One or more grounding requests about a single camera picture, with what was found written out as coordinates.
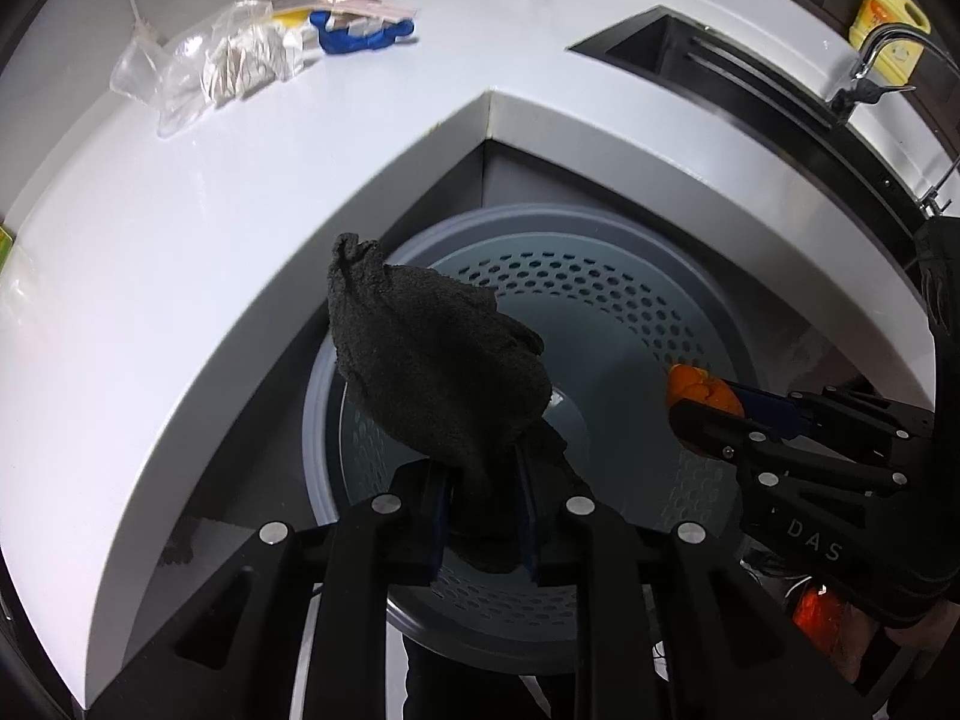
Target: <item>blue object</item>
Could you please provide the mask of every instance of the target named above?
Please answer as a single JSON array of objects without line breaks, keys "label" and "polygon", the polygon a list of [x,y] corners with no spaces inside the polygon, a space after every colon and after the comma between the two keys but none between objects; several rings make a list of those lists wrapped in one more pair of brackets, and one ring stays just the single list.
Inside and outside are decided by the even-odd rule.
[{"label": "blue object", "polygon": [[320,47],[326,53],[352,53],[363,52],[363,50],[385,49],[387,46],[394,45],[398,37],[406,37],[413,34],[414,23],[411,19],[404,19],[402,22],[388,23],[382,29],[378,29],[371,35],[364,37],[353,37],[347,32],[347,28],[326,30],[326,22],[330,18],[328,10],[315,10],[310,14],[310,23],[317,28],[320,35]]}]

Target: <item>laundry basket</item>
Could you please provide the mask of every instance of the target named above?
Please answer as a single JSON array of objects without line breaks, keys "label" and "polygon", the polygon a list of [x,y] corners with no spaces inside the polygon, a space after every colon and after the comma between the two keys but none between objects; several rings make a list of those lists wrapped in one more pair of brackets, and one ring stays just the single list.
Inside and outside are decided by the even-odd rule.
[{"label": "laundry basket", "polygon": [[[663,238],[589,209],[506,206],[450,218],[390,258],[496,289],[499,309],[538,332],[554,386],[545,418],[597,497],[637,525],[695,520],[738,538],[734,469],[680,447],[667,424],[674,362],[755,381],[731,310]],[[328,336],[304,405],[304,464],[318,522],[387,490],[419,455],[344,397]],[[574,587],[538,589],[520,568],[481,572],[445,552],[430,587],[390,592],[392,623],[465,664],[515,674],[572,671]]]}]

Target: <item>yellow bottle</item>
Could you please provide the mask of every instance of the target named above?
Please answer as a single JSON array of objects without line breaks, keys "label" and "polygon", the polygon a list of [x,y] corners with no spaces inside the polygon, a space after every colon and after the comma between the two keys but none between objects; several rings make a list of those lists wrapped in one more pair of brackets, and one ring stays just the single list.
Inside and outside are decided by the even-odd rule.
[{"label": "yellow bottle", "polygon": [[[851,45],[859,49],[870,30],[882,23],[908,23],[930,33],[930,19],[912,0],[863,0],[850,27]],[[880,52],[875,67],[891,84],[902,86],[913,73],[922,53],[923,46],[898,40]]]}]

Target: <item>white countertop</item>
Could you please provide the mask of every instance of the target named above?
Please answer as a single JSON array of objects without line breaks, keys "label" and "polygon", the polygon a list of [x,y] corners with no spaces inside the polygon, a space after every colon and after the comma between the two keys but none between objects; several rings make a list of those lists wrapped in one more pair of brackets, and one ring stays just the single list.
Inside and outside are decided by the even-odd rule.
[{"label": "white countertop", "polygon": [[[0,274],[0,543],[83,706],[119,668],[205,464],[325,299],[335,235],[382,234],[486,137],[662,215],[781,295],[885,394],[932,399],[923,311],[846,215],[723,119],[563,50],[665,4],[811,88],[850,56],[785,0],[759,0],[751,19],[803,14],[794,47],[733,1],[416,0],[414,44],[325,57],[169,141],[132,103],[67,138]],[[823,56],[802,58],[805,40]],[[923,185],[906,154],[936,158],[929,133],[904,146],[884,126],[913,131],[904,105],[856,123]]]}]

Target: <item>kitchen sink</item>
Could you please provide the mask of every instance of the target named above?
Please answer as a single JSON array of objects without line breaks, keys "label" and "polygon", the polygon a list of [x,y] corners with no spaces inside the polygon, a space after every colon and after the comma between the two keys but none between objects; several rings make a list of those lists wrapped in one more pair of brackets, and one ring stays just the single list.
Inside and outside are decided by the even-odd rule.
[{"label": "kitchen sink", "polygon": [[570,47],[720,109],[872,234],[914,284],[913,234],[925,216],[909,189],[827,103],[722,33],[657,7]]}]

